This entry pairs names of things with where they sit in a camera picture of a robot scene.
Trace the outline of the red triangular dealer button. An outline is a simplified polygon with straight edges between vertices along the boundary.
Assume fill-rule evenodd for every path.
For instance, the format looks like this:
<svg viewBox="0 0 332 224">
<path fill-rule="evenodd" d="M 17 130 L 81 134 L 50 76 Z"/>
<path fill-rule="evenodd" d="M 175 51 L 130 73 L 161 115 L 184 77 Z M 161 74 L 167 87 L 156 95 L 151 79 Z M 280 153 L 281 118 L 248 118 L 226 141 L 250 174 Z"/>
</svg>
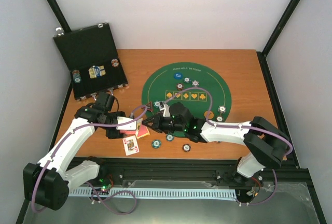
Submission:
<svg viewBox="0 0 332 224">
<path fill-rule="evenodd" d="M 148 103 L 146 104 L 146 106 L 147 106 L 147 110 L 148 110 L 148 111 L 153 111 L 153 103 L 152 103 L 152 102 L 148 102 Z"/>
</svg>

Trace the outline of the teal poker chip stack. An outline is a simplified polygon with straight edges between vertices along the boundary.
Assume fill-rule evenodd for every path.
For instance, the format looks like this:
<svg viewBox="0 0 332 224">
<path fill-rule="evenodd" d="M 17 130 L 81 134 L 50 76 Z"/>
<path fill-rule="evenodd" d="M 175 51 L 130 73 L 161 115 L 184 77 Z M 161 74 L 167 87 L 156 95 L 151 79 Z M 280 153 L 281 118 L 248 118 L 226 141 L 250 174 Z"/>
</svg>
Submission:
<svg viewBox="0 0 332 224">
<path fill-rule="evenodd" d="M 159 139 L 155 139 L 152 141 L 151 146 L 153 149 L 158 149 L 161 147 L 161 141 Z"/>
</svg>

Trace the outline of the king of hearts card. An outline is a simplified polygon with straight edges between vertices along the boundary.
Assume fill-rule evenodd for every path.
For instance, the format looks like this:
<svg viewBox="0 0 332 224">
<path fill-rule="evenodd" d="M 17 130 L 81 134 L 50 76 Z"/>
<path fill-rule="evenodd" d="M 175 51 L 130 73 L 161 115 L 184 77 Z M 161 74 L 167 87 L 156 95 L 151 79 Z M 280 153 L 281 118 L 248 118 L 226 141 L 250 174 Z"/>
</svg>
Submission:
<svg viewBox="0 0 332 224">
<path fill-rule="evenodd" d="M 130 155 L 140 152 L 136 136 L 129 136 L 129 137 L 123 138 L 122 142 L 124 145 L 124 150 L 125 150 L 126 156 L 130 156 Z"/>
</svg>

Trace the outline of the brown poker chip stack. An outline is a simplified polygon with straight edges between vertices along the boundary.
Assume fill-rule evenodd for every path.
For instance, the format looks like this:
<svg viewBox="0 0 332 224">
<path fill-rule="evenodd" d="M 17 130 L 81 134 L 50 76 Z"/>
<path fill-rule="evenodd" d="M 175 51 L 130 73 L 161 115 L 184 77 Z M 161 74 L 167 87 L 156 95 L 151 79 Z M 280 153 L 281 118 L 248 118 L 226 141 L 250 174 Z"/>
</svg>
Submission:
<svg viewBox="0 0 332 224">
<path fill-rule="evenodd" d="M 184 144 L 184 145 L 182 146 L 182 150 L 183 150 L 184 152 L 190 152 L 190 151 L 191 151 L 191 146 L 190 146 L 189 144 Z"/>
</svg>

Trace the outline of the blue small blind button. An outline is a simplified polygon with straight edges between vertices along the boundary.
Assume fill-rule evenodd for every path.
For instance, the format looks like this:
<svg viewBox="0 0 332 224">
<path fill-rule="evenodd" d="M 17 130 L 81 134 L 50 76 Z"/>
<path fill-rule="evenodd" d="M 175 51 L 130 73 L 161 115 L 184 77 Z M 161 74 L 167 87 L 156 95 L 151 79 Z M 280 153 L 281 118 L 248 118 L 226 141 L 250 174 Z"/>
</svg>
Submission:
<svg viewBox="0 0 332 224">
<path fill-rule="evenodd" d="M 174 78 L 177 80 L 183 79 L 183 74 L 181 72 L 174 73 Z"/>
</svg>

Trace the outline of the red playing card deck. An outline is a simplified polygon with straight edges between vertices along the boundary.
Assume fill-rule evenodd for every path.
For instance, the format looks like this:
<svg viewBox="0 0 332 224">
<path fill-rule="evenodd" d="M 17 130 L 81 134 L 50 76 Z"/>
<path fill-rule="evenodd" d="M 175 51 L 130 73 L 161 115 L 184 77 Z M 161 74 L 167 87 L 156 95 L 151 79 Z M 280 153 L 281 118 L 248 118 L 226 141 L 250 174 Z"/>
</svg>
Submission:
<svg viewBox="0 0 332 224">
<path fill-rule="evenodd" d="M 120 130 L 120 134 L 124 136 L 136 135 L 136 130 Z"/>
</svg>

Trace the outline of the orange big blind button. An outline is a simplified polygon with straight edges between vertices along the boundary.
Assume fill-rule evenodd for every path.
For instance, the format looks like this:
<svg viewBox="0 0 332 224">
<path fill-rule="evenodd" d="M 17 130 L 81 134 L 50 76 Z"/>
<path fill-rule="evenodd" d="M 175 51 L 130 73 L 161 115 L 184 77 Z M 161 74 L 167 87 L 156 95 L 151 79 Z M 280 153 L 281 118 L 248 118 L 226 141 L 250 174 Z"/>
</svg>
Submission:
<svg viewBox="0 0 332 224">
<path fill-rule="evenodd" d="M 212 111 L 206 111 L 206 112 L 204 113 L 204 117 L 205 117 L 205 118 L 208 118 L 209 120 L 211 120 L 211 119 L 213 119 L 214 114 L 213 114 Z"/>
</svg>

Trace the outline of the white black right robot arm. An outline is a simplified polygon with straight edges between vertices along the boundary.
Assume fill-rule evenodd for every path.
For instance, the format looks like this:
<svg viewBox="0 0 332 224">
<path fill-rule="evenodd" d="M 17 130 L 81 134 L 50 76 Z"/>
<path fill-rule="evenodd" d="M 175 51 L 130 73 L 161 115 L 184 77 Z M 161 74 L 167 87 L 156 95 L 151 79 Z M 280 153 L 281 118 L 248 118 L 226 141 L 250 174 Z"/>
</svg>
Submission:
<svg viewBox="0 0 332 224">
<path fill-rule="evenodd" d="M 181 132 L 195 143 L 226 142 L 243 145 L 250 151 L 238 162 L 236 174 L 250 178 L 262 169 L 278 169 L 285 156 L 293 151 L 289 138 L 263 117 L 243 123 L 220 123 L 181 116 L 156 114 L 143 125 L 158 133 Z"/>
</svg>

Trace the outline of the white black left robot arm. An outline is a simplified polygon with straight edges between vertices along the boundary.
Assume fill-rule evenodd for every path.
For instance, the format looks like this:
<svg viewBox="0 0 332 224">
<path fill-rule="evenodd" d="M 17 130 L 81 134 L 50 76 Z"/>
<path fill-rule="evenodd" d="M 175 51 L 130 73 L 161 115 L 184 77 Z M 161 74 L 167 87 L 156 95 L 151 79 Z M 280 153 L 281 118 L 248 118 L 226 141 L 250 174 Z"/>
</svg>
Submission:
<svg viewBox="0 0 332 224">
<path fill-rule="evenodd" d="M 36 164 L 28 163 L 23 170 L 24 196 L 38 213 L 37 205 L 52 210 L 60 209 L 71 191 L 87 181 L 102 184 L 109 171 L 100 158 L 89 157 L 80 165 L 68 169 L 75 154 L 98 128 L 105 130 L 109 139 L 122 138 L 118 118 L 122 111 L 112 111 L 118 100 L 110 94 L 100 93 L 95 102 L 81 107 L 57 144 Z"/>
</svg>

